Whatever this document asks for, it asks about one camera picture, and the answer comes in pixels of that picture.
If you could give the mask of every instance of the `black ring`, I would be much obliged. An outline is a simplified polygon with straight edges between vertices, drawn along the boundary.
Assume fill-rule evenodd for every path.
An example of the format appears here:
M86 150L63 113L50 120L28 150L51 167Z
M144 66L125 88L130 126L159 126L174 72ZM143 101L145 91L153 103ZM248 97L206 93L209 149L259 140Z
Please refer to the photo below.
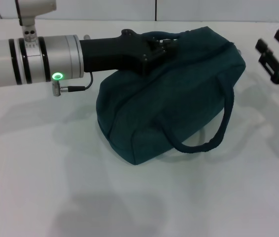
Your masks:
M29 62L28 62L26 46L25 46L25 40L23 38L19 39L19 46L20 46L20 52L22 55L23 68L25 70L27 84L31 84L32 79L31 79L30 67L29 67Z
M17 85L22 85L14 39L9 40L9 48L10 48L10 54L11 54L12 67L13 67L13 71L15 73Z
M21 20L21 14L20 14L19 2L18 2L18 0L15 0L15 2L16 2L17 14L18 14L18 18L19 18L19 24L21 26L23 26L22 20Z
M49 58L47 56L45 41L42 36L38 37L38 40L39 40L41 53L42 53L44 72L45 72L45 81L49 82L51 81L51 72L50 72L50 64L49 64Z

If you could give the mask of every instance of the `white surface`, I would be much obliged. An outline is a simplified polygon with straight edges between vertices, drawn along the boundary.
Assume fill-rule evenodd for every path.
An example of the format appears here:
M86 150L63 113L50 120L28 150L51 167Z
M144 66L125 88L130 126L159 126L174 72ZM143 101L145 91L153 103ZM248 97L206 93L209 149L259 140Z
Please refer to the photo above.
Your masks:
M279 22L279 0L158 0L161 21Z
M41 19L69 20L155 20L152 0L56 0L57 11ZM3 18L18 18L14 0L0 0Z
M279 58L279 24L38 21L37 29L95 39L205 25L247 62L224 142L209 153L170 151L138 166L119 158L95 111L110 72L59 98L45 83L0 88L0 237L279 237L279 86L254 49L262 36ZM0 39L20 36L16 20L0 21ZM210 139L220 120L187 144Z

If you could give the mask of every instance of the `teal bag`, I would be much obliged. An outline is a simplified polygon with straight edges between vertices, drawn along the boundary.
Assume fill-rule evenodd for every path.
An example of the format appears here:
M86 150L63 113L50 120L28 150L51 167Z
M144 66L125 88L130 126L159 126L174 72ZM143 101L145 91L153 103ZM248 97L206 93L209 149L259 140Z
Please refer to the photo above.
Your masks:
M97 115L106 139L134 165L172 148L198 153L217 147L233 109L233 87L245 70L237 48L208 27L143 36L177 39L177 54L146 77L118 71L101 83ZM223 108L222 123L209 142L182 144Z

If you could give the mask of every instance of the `green led light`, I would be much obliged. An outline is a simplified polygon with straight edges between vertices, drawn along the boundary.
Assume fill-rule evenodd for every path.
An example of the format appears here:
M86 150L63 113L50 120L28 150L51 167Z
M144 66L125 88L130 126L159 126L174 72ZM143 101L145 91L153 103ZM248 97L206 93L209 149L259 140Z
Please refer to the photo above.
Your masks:
M60 80L60 79L62 79L63 77L64 77L64 75L61 74L61 73L54 73L53 76L52 76L52 78L53 78L54 80Z

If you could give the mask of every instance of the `white table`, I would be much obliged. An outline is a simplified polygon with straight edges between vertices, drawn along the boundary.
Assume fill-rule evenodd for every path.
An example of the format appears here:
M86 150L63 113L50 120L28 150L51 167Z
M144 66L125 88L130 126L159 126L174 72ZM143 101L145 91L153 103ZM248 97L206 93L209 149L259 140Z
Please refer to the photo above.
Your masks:
M279 86L254 49L263 37L279 58L279 24L38 20L37 30L95 39L206 25L247 63L224 142L209 153L170 151L138 166L115 154L95 111L112 72L59 98L47 83L0 88L0 237L279 237ZM0 39L20 36L17 20L0 20ZM220 120L186 143L210 139Z

